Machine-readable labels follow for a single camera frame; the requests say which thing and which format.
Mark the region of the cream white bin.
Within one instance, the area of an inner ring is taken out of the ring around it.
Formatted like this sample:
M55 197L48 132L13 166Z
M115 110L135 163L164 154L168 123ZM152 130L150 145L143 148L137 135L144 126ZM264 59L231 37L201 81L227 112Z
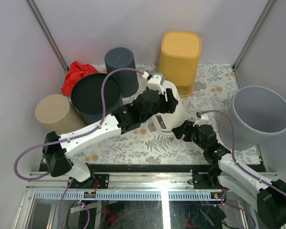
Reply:
M178 105L176 106L173 114L158 113L153 115L151 120L158 133L162 135L173 135L172 129L183 124L183 122L187 119L187 112L183 106L182 100L175 85L170 81L164 80L163 88L172 89L173 96L178 101Z

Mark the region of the yellow mesh basket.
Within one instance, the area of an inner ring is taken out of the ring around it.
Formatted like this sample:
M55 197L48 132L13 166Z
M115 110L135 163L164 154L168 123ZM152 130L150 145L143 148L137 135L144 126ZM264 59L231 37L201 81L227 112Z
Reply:
M202 41L196 33L169 31L163 36L158 72L176 86L181 98L194 91L201 49Z

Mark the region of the slate blue tapered bin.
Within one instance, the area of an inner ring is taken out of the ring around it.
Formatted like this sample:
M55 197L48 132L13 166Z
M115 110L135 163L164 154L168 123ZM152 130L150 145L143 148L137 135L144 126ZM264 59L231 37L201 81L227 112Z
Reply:
M124 47L117 47L109 50L105 57L107 73L116 69L132 68L135 69L135 60L132 51ZM120 84L122 98L134 95L139 88L137 72L124 70L112 75Z

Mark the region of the translucent grey bin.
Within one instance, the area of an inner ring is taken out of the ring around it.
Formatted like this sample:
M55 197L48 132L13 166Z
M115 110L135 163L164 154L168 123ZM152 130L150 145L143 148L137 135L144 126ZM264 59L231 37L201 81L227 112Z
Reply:
M248 150L286 132L286 100L262 86L247 86L232 97L231 105L218 123L221 141L235 150Z

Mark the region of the large dark navy bin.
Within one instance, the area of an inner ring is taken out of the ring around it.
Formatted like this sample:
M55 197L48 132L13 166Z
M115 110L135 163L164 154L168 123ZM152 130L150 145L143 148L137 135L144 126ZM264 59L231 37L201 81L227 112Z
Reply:
M102 118L101 86L107 74L95 73L80 79L71 92L71 103L87 125ZM118 81L109 77L104 86L105 114L123 106Z

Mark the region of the beige bin with black rim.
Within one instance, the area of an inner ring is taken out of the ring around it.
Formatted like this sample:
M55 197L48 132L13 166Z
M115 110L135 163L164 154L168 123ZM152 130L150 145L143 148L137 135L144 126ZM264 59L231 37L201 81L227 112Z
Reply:
M67 97L52 94L43 98L35 108L36 119L50 132L64 134L86 126Z

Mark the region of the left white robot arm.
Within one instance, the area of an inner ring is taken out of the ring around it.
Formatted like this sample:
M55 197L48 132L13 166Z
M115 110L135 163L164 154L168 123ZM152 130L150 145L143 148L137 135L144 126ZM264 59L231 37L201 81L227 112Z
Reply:
M153 115L174 114L180 101L172 89L164 94L146 89L132 103L125 104L104 121L88 125L75 132L57 135L52 131L45 137L42 153L52 177L68 175L84 188L94 185L95 177L86 163L72 161L72 157L88 146L110 137L120 136L141 126Z

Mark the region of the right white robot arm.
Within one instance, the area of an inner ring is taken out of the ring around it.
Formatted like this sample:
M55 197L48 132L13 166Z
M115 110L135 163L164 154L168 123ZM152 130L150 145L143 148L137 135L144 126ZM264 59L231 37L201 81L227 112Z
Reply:
M273 181L247 165L233 160L232 153L217 141L211 125L197 125L185 121L174 128L177 139L193 142L203 150L207 162L213 165L214 173L208 176L213 188L226 187L249 203L261 221L270 229L279 229L286 224L286 183Z

